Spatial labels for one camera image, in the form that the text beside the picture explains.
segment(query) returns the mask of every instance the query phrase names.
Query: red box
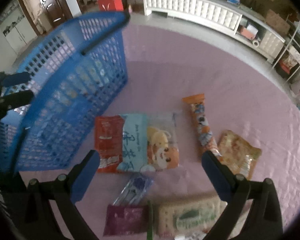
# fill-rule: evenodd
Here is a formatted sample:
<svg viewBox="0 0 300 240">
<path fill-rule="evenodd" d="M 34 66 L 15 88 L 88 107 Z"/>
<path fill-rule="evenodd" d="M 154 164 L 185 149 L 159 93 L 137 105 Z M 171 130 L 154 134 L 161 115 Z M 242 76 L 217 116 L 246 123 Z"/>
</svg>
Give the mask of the red box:
<svg viewBox="0 0 300 240">
<path fill-rule="evenodd" d="M 249 40 L 251 40 L 251 41 L 256 37 L 255 34 L 253 34 L 253 33 L 251 33 L 250 31 L 248 31 L 247 28 L 245 28 L 245 27 L 242 26 L 242 25 L 240 25 L 240 27 L 239 27 L 239 32 L 240 32 L 240 34 L 241 34 L 242 36 L 246 37 L 247 39 L 249 39 Z"/>
<path fill-rule="evenodd" d="M 97 0 L 100 11 L 123 11 L 122 0 Z"/>
</svg>

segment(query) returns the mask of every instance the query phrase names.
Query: tape roll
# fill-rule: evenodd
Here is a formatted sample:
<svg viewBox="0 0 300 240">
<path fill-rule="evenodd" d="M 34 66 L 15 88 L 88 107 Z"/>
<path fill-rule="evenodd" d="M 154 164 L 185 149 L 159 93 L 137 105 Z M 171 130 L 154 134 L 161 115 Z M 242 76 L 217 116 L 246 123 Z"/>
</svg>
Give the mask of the tape roll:
<svg viewBox="0 0 300 240">
<path fill-rule="evenodd" d="M 255 46 L 256 48 L 259 47 L 260 43 L 258 40 L 253 40 L 252 41 L 253 46 Z"/>
</svg>

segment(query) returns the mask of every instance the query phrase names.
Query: pink mat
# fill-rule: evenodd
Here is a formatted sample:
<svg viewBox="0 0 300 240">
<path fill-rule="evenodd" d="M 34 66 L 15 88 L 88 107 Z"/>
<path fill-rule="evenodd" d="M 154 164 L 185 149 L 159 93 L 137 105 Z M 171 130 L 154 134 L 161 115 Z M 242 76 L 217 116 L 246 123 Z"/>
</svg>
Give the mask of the pink mat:
<svg viewBox="0 0 300 240">
<path fill-rule="evenodd" d="M 166 198 L 213 191 L 201 167 L 197 138 L 188 107 L 181 98 L 205 93 L 206 114 L 217 140 L 231 129 L 262 149 L 253 179 L 272 178 L 286 226 L 300 210 L 300 112 L 269 80 L 237 58 L 196 39 L 161 29 L 130 24 L 124 30 L 129 82 L 105 115 L 131 112 L 177 113 L 180 166 L 154 173 L 146 198 Z M 93 148 L 93 131 L 75 162 Z M 62 171 L 23 172 L 26 182 L 55 179 Z M 146 239 L 146 235 L 102 237 L 106 207 L 128 174 L 97 174 L 76 204 L 100 239 Z M 65 235 L 69 232 L 62 225 Z"/>
</svg>

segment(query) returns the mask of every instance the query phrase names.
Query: red snack package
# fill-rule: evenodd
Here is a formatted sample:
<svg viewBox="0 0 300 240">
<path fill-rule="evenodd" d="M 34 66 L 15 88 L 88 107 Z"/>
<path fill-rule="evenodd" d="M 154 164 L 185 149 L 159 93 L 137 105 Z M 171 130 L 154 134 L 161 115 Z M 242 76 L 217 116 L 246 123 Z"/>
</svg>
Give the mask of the red snack package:
<svg viewBox="0 0 300 240">
<path fill-rule="evenodd" d="M 101 158 L 98 172 L 117 172 L 122 162 L 123 124 L 119 115 L 96 117 L 94 146 Z"/>
<path fill-rule="evenodd" d="M 144 233 L 148 229 L 149 206 L 108 205 L 104 236 Z"/>
</svg>

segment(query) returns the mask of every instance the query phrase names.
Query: biscuit package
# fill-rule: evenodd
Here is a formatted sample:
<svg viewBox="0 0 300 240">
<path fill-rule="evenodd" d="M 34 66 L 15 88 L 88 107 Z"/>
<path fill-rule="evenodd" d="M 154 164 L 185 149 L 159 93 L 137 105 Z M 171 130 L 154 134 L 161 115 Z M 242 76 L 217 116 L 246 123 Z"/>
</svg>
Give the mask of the biscuit package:
<svg viewBox="0 0 300 240">
<path fill-rule="evenodd" d="M 204 99 L 204 94 L 198 94 L 183 98 L 182 100 L 191 107 L 191 115 L 201 144 L 200 153 L 203 154 L 210 150 L 215 156 L 220 158 L 218 145 L 205 114 Z"/>
<path fill-rule="evenodd" d="M 161 237 L 206 233 L 214 226 L 227 203 L 218 196 L 198 196 L 162 203 L 157 208 L 157 233 Z"/>
</svg>

